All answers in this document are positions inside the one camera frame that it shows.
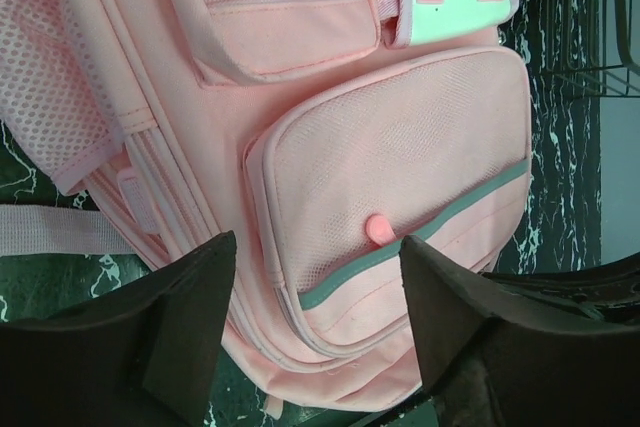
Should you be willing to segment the pink student backpack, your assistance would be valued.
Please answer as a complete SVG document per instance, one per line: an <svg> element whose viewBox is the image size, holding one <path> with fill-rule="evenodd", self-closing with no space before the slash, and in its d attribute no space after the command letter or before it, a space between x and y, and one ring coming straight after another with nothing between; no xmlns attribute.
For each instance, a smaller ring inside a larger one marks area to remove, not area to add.
<svg viewBox="0 0 640 427"><path fill-rule="evenodd" d="M399 248L491 270L530 185L519 0L1 0L1 118L96 213L3 209L6 254L133 250L159 269L224 231L222 344L267 396L376 412L421 386Z"/></svg>

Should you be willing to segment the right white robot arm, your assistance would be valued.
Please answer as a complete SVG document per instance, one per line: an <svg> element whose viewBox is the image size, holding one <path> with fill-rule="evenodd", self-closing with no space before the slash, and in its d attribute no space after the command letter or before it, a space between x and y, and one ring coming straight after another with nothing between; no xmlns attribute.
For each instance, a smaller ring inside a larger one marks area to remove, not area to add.
<svg viewBox="0 0 640 427"><path fill-rule="evenodd" d="M639 255L556 274L485 273L505 289L597 321L639 324Z"/></svg>

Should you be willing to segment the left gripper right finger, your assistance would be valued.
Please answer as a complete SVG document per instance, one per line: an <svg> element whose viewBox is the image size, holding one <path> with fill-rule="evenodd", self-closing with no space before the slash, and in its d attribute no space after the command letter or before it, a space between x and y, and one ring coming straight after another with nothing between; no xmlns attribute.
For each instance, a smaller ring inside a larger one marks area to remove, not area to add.
<svg viewBox="0 0 640 427"><path fill-rule="evenodd" d="M639 324L597 321L400 248L423 390L442 426L635 426Z"/></svg>

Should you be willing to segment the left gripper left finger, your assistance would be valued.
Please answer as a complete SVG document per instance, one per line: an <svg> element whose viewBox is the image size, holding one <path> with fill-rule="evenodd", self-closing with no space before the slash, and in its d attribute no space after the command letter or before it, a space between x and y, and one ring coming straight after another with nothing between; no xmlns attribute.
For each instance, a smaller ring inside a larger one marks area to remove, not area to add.
<svg viewBox="0 0 640 427"><path fill-rule="evenodd" d="M226 232L45 319L1 327L5 426L200 426L234 282Z"/></svg>

